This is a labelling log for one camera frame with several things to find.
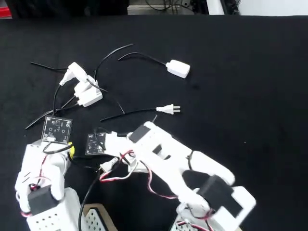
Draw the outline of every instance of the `black circuit board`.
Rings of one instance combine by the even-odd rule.
[[[68,144],[72,120],[53,116],[45,117],[42,141]]]
[[[96,138],[94,134],[88,135],[88,141],[87,141],[87,147],[86,147],[86,153],[85,155],[102,155],[104,154],[104,143],[105,143],[105,132],[96,133]]]

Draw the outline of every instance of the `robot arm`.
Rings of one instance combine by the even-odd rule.
[[[192,210],[203,211],[205,215],[211,209],[215,211],[208,219],[212,227],[234,231],[255,206],[255,199],[244,187],[231,187],[235,177],[227,168],[201,152],[192,152],[155,124],[146,122],[128,138],[133,143],[131,149],[136,159],[178,196],[180,219],[204,226],[204,220],[197,219]],[[191,190],[182,178],[183,172],[189,169],[187,157],[191,158],[193,170],[210,176],[200,190]]]
[[[56,201],[61,201],[64,197],[64,175],[69,163],[67,151],[46,155],[42,152],[46,145],[48,142],[40,141],[27,145],[21,171],[16,180],[16,199],[22,214],[26,216],[33,213],[29,204],[29,195],[37,187],[49,186],[50,196]],[[52,143],[49,148],[57,150],[64,146],[64,144]]]

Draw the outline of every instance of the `red and white wire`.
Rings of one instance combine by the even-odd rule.
[[[43,159],[43,161],[42,161],[42,164],[41,164],[41,166],[40,166],[39,177],[42,176],[42,173],[43,173],[43,164],[45,163],[45,161],[46,161],[46,159],[47,159],[47,156],[48,156],[48,155],[45,155],[45,157],[44,157],[44,159]]]
[[[133,173],[133,171],[136,169],[138,163],[136,163],[135,167],[125,176],[125,177],[111,177],[111,178],[107,178],[107,179],[103,179],[104,177],[106,177],[110,172],[108,172],[108,174],[103,174],[100,177],[100,182],[104,183],[104,182],[110,182],[110,181],[114,181],[114,180],[125,180],[127,178],[129,178],[131,176],[131,174]]]
[[[207,225],[207,227],[208,227],[209,231],[213,231],[212,227],[208,224],[208,221],[207,221],[207,220],[205,220],[205,222],[206,222],[206,225]]]
[[[172,200],[172,199],[177,199],[178,197],[177,196],[164,196],[164,195],[160,195],[158,194],[157,192],[155,192],[152,188],[151,188],[151,182],[152,182],[152,178],[153,178],[153,174],[152,174],[152,171],[150,170],[150,168],[148,166],[146,166],[144,164],[144,166],[147,168],[148,172],[149,172],[149,177],[148,177],[148,190],[151,192],[151,193],[154,193],[155,195],[157,196],[160,196],[160,197],[164,197],[166,199],[169,199],[169,200]]]
[[[134,153],[133,150],[128,150],[127,152],[125,152],[123,155],[121,155],[121,157],[120,157],[120,159],[119,159],[118,162],[121,162],[121,160],[123,160],[124,157],[125,157],[126,155],[131,154],[131,153]],[[112,170],[110,170],[109,172],[106,172],[106,173],[102,174],[102,175],[100,176],[100,182],[103,183],[103,182],[114,181],[114,180],[124,180],[124,179],[127,179],[128,177],[130,177],[130,174],[132,173],[132,172],[130,172],[126,177],[113,177],[113,178],[108,178],[108,179],[103,180],[103,179],[106,178],[111,172],[112,172]]]
[[[23,211],[20,211],[20,214],[25,218],[32,216],[32,213],[24,213]]]
[[[39,180],[49,180],[49,182],[51,183],[51,179],[47,178],[47,177],[34,177],[33,179],[39,179]],[[35,190],[38,187],[37,184],[31,184],[30,185],[30,189],[31,190]]]
[[[200,217],[200,218],[194,217],[194,218],[196,218],[198,220],[208,220],[211,217],[212,213],[213,213],[213,209],[210,208],[210,210],[208,210],[206,212],[204,217]]]
[[[193,227],[195,229],[198,229],[200,231],[209,231],[209,230],[207,230],[207,229],[205,229],[205,228],[203,228],[203,227],[201,227],[199,225],[189,224],[189,223],[186,223],[185,221],[181,221],[181,222],[177,223],[178,226],[182,226],[182,225],[185,225],[185,224],[190,225],[191,227]]]

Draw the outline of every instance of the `black cloth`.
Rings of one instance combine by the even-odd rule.
[[[305,226],[307,206],[308,18],[234,16],[126,16],[73,21],[0,21],[0,189],[2,230],[27,230],[15,201],[14,184],[25,147],[41,136],[42,123],[25,126],[52,108],[62,74],[52,67],[72,62],[92,74],[111,50],[133,47],[102,64],[98,81],[124,110],[174,103],[180,115],[158,115],[156,124],[194,150],[229,168],[257,206],[245,220],[246,231],[296,230]],[[141,51],[165,62],[191,65],[187,79],[141,59],[117,62]],[[60,89],[57,105],[72,95],[74,82]],[[83,155],[87,134],[97,126],[132,131],[155,113],[131,115],[100,124],[121,113],[111,96],[62,116],[73,119],[71,140]],[[101,160],[92,159],[92,164]],[[115,175],[125,174],[125,168]],[[66,185],[83,199],[94,174],[72,166]],[[145,174],[122,182],[97,184],[89,202],[101,202],[122,230],[167,230],[176,201],[146,190]],[[158,178],[154,189],[171,193]]]

